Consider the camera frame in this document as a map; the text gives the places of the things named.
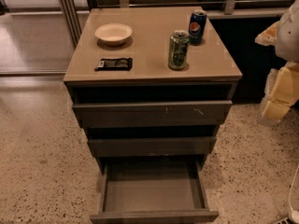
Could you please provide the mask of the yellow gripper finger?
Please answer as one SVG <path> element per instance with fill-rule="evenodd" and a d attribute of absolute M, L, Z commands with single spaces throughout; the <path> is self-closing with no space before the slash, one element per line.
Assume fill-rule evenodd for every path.
<path fill-rule="evenodd" d="M 262 99 L 261 115 L 265 119 L 279 121 L 289 112 L 290 108 L 286 105 L 273 103 L 270 100 Z"/>

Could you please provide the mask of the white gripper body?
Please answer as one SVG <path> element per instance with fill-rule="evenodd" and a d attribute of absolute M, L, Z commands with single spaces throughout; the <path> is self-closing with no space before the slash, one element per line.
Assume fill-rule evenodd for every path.
<path fill-rule="evenodd" d="M 299 99 L 299 63 L 287 62 L 279 69 L 274 88 L 274 100 L 287 106 Z"/>

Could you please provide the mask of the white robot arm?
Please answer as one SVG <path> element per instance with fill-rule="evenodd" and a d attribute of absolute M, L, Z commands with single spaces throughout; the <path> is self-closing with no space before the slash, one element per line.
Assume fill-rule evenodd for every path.
<path fill-rule="evenodd" d="M 274 126 L 299 100 L 299 0 L 295 0 L 279 21 L 258 34 L 255 42 L 274 46 L 276 55 L 286 61 L 282 68 L 270 70 L 260 104 L 259 122 Z"/>

